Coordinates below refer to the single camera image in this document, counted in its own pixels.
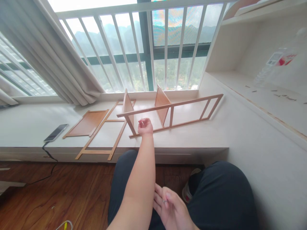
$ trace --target white cable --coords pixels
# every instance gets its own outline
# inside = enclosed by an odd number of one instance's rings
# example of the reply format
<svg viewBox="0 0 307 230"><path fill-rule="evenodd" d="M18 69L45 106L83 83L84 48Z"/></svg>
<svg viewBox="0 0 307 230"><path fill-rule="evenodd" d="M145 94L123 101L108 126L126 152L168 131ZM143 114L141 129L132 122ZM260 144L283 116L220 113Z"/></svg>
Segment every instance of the white cable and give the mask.
<svg viewBox="0 0 307 230"><path fill-rule="evenodd" d="M68 222L71 225L71 230L73 230L73 224L72 224L72 222L70 220L65 220L56 230L58 230L66 222Z"/></svg>

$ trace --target curtain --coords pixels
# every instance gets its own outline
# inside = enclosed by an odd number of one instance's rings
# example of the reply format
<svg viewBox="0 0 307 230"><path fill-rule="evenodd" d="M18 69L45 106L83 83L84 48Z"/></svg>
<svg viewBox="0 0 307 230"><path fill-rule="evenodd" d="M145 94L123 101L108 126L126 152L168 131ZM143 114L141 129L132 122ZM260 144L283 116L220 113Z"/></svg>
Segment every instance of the curtain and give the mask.
<svg viewBox="0 0 307 230"><path fill-rule="evenodd" d="M12 96L26 96L24 92L0 76L0 108L6 105L18 104Z"/></svg>
<svg viewBox="0 0 307 230"><path fill-rule="evenodd" d="M66 102L86 105L104 93L46 1L0 0L0 30Z"/></svg>

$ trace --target wooden floor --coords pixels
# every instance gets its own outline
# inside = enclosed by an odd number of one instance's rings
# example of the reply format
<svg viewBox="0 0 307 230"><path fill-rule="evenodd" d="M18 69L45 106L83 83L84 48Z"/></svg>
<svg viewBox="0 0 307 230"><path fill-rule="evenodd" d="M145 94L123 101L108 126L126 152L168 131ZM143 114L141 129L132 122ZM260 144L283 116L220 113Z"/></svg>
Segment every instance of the wooden floor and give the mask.
<svg viewBox="0 0 307 230"><path fill-rule="evenodd" d="M0 180L32 183L50 174L51 163L5 163ZM0 196L0 229L55 230L65 220L74 229L106 229L115 165L58 164L53 175ZM195 167L157 166L156 182L181 196Z"/></svg>

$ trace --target dark pants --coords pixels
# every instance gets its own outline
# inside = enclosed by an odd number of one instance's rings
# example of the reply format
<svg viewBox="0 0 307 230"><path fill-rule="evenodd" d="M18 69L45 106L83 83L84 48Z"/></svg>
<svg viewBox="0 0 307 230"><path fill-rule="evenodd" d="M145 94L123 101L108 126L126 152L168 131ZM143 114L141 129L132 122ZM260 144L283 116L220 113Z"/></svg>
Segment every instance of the dark pants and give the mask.
<svg viewBox="0 0 307 230"><path fill-rule="evenodd" d="M108 224L121 205L137 154L135 150L129 150L117 161L111 187ZM192 175L189 189L193 198L187 208L198 228L259 229L251 187L236 166L218 161ZM165 229L154 209L149 229Z"/></svg>

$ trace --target fist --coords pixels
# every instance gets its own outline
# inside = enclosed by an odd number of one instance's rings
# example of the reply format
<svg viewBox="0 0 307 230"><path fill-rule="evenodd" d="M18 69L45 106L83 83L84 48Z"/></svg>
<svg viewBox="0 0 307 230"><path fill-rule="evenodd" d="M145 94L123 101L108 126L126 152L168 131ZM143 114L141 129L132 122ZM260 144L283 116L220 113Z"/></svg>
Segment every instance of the fist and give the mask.
<svg viewBox="0 0 307 230"><path fill-rule="evenodd" d="M153 134L153 125L149 118L142 118L138 121L138 133L143 136L146 134Z"/></svg>

